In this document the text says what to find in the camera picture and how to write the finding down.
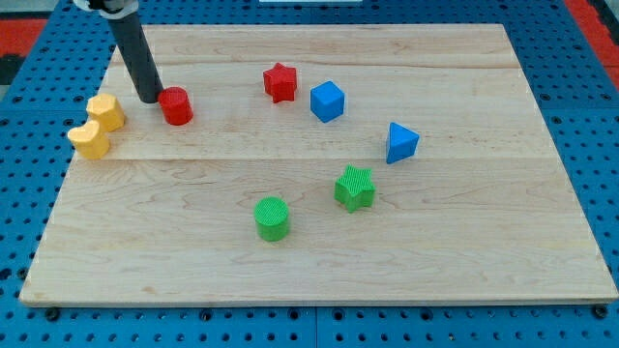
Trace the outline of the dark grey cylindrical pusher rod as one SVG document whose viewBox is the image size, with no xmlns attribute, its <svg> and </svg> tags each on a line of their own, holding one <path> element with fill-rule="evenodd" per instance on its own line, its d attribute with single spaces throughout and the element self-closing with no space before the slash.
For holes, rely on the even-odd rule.
<svg viewBox="0 0 619 348">
<path fill-rule="evenodd" d="M 108 24 L 139 99 L 155 103 L 163 90 L 162 81 L 137 10 L 137 6 L 126 6 Z"/>
</svg>

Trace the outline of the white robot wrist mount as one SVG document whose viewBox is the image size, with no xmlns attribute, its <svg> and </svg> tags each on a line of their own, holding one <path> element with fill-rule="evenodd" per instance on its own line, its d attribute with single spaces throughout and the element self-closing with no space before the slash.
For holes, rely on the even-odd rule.
<svg viewBox="0 0 619 348">
<path fill-rule="evenodd" d="M 124 18 L 139 8 L 137 0 L 73 0 L 73 3 L 85 12 L 98 12 L 103 18 Z"/>
</svg>

